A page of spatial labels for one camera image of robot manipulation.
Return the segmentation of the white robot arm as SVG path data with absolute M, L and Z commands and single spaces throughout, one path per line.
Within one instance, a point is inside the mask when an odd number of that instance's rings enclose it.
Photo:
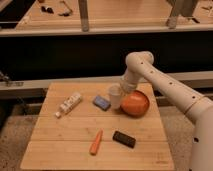
M 125 62 L 123 91 L 135 90 L 141 77 L 149 81 L 195 125 L 189 171 L 213 171 L 213 101 L 156 69 L 149 51 L 132 52 Z

